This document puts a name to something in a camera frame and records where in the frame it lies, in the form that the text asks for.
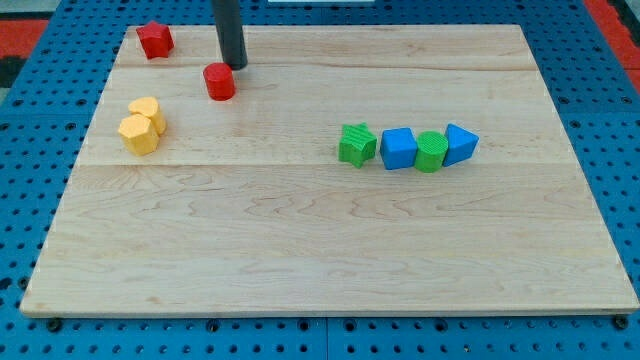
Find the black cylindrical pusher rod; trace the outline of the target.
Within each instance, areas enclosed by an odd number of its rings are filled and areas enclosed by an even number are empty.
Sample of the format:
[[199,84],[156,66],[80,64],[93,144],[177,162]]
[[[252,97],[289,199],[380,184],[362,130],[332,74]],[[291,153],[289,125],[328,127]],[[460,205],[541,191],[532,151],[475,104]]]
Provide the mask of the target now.
[[212,10],[223,61],[232,70],[248,65],[238,0],[212,0]]

